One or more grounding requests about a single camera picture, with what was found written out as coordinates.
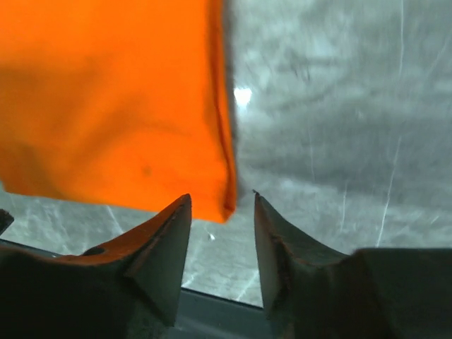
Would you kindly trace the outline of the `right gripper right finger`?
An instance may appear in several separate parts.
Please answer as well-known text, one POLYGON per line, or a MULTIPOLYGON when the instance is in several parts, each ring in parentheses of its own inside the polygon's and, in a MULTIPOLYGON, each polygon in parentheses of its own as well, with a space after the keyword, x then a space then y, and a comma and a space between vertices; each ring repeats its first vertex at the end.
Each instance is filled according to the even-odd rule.
POLYGON ((342 254, 260 194, 254 232, 263 309, 276 338, 450 338, 451 250, 342 254))

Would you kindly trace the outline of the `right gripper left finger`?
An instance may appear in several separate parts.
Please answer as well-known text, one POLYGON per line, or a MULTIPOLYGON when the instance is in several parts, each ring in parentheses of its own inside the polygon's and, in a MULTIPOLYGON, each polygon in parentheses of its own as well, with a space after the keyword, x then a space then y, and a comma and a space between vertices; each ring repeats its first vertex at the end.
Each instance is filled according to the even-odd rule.
POLYGON ((177 315, 191 197, 81 255, 1 247, 2 338, 166 338, 177 315))

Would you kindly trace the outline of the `orange t shirt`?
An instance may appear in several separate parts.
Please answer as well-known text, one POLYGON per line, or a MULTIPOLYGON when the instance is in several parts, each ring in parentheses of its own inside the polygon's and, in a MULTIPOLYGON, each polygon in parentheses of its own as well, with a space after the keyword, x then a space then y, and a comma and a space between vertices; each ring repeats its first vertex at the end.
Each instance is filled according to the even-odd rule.
POLYGON ((237 204, 222 1, 2 1, 7 192, 193 216, 237 204))

